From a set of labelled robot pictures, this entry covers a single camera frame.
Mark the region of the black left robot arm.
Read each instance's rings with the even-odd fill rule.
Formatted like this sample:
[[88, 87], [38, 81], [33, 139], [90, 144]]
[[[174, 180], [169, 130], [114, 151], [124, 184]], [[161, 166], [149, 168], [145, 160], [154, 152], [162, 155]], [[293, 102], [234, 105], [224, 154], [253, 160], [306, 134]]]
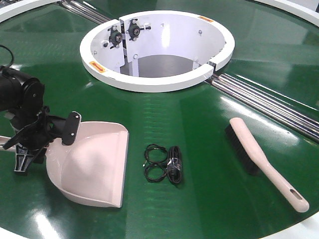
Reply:
[[15, 132], [4, 149], [15, 146], [16, 174], [26, 175], [32, 163], [43, 163], [46, 147], [63, 135], [65, 118], [50, 115], [43, 103], [45, 86], [37, 78], [10, 67], [0, 73], [0, 110]]

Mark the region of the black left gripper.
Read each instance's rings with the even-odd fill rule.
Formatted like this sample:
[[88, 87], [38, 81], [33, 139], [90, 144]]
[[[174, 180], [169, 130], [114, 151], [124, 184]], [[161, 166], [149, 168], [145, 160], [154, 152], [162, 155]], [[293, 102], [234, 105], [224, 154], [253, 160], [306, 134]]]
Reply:
[[2, 107], [2, 110], [15, 132], [11, 138], [2, 137], [2, 150], [13, 151], [15, 148], [14, 172], [27, 175], [37, 150], [62, 137], [65, 118], [51, 115], [48, 106], [27, 110]]

